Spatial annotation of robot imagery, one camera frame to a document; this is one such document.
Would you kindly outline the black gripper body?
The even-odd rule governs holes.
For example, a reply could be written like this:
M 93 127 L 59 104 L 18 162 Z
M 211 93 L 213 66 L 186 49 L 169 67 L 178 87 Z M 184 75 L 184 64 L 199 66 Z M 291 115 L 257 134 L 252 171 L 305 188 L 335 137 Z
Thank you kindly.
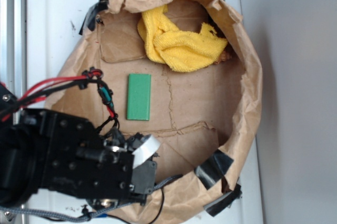
M 100 160 L 86 150 L 77 157 L 88 163 L 80 171 L 77 198 L 85 199 L 93 208 L 107 208 L 123 203 L 146 204 L 155 186 L 157 151 L 142 165 L 133 169 L 132 152 L 145 135 L 137 133 L 128 139 L 118 129 L 111 129 L 103 141 Z

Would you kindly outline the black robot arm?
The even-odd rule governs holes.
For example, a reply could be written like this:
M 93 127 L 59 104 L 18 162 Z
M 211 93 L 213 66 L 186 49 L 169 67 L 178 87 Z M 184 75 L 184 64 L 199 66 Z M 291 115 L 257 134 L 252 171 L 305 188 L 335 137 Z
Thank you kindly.
M 124 202 L 146 203 L 157 164 L 152 140 L 125 138 L 117 125 L 101 134 L 84 118 L 26 109 L 15 125 L 1 126 L 1 206 L 24 204 L 40 189 L 86 200 L 95 209 Z

